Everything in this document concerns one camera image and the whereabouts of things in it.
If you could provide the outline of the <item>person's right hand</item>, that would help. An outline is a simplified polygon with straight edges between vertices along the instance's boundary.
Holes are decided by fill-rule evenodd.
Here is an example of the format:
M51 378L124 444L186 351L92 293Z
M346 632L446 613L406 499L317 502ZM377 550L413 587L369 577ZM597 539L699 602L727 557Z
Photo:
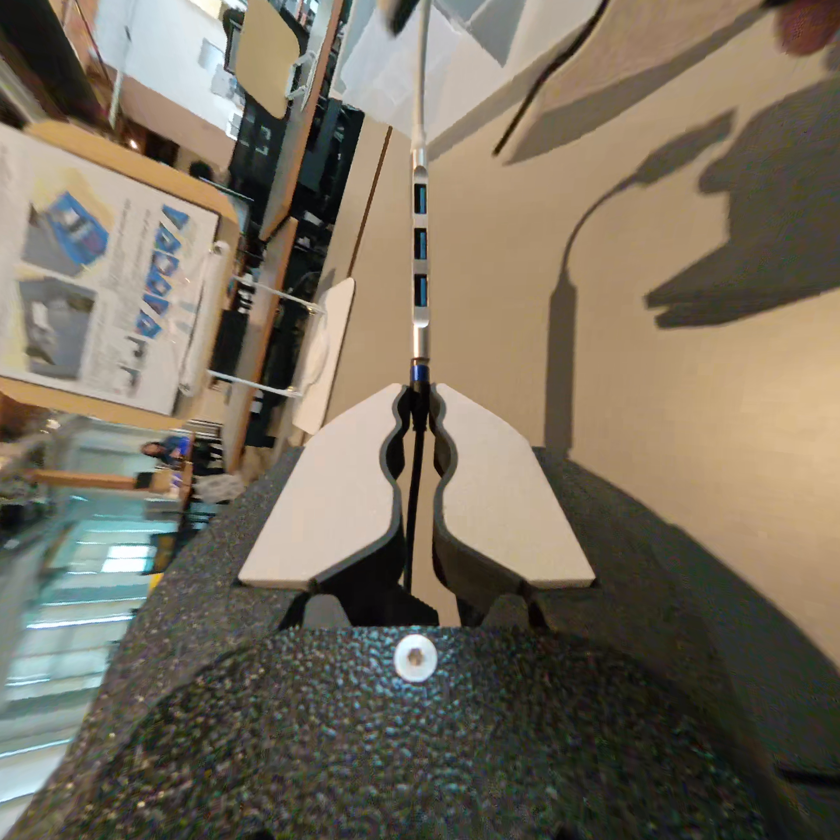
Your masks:
M776 31L783 52L808 57L822 51L839 29L838 1L790 1L776 12Z

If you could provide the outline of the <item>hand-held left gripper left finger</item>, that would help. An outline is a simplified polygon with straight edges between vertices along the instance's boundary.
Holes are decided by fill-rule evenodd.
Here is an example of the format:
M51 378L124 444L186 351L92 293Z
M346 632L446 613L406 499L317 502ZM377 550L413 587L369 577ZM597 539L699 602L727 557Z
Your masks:
M242 585L311 589L402 535L404 386L391 384L303 447L238 573Z

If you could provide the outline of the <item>beige board stand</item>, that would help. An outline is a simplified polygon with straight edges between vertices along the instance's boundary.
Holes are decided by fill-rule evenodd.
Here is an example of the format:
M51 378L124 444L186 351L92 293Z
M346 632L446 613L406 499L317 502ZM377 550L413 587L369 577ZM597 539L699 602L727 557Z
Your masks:
M239 30L234 75L249 99L271 118L283 120L288 92L308 53L309 32L284 8L249 1Z

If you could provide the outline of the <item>silver usb hub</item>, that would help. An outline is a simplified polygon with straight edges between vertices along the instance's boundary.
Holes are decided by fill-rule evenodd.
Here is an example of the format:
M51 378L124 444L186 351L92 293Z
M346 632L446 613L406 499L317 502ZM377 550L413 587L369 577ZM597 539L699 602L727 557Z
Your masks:
M431 361L431 308L429 304L428 160L425 120L425 84L431 1L419 2L416 86L411 142L413 185L413 306L412 367L427 368Z

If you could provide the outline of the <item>printed instruction board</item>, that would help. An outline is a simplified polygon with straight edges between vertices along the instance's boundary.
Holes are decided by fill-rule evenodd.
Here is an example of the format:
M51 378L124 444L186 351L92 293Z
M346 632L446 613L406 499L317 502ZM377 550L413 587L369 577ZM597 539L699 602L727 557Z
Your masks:
M215 187L68 123L2 126L2 393L164 429L196 407L238 239Z

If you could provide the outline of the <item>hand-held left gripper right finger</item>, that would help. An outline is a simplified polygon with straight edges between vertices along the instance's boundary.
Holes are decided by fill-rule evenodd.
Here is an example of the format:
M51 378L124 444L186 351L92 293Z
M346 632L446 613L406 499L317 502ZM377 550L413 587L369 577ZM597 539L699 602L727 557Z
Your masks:
M434 548L450 589L587 588L595 572L530 442L453 387L432 388Z

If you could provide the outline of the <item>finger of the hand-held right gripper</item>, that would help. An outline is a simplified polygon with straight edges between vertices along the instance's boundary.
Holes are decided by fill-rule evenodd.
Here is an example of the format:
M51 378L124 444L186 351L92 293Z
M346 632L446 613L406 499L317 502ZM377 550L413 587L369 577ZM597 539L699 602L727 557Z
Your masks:
M766 14L759 1L602 2L541 70L496 158L534 158L616 119Z

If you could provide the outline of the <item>clear plastic bin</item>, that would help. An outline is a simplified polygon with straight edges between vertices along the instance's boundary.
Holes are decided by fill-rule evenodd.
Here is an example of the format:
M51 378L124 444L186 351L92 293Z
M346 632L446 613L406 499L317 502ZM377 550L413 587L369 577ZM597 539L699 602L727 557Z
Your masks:
M432 2L424 93L430 140L505 84L526 6L525 1ZM419 11L393 35L377 2L352 2L330 90L332 98L407 137L415 114Z

